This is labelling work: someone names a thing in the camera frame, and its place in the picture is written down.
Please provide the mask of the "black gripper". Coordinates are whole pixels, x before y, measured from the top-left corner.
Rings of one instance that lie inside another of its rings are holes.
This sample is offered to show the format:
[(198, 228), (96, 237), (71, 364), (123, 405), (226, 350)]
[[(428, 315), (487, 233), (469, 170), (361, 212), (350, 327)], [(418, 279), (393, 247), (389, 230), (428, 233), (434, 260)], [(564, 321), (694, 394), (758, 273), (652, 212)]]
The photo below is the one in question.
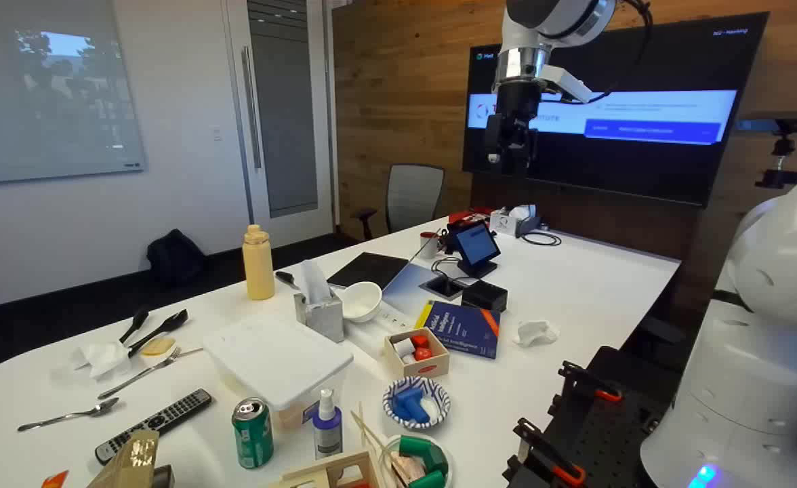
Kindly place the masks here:
[(534, 81), (507, 81), (495, 89), (495, 111), (484, 124), (484, 159), (498, 173), (525, 173), (537, 158), (529, 123), (537, 117), (540, 88)]

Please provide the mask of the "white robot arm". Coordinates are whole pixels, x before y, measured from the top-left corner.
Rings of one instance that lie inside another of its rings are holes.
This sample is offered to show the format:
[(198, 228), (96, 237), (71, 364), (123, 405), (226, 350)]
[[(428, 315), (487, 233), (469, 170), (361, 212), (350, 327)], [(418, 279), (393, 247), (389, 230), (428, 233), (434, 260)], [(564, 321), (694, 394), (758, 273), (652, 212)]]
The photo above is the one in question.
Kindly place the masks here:
[[(484, 158), (531, 158), (544, 92), (591, 89), (549, 54), (592, 40), (614, 0), (504, 0)], [(640, 441), (655, 488), (797, 488), (797, 185), (746, 214), (705, 310), (681, 384)]]

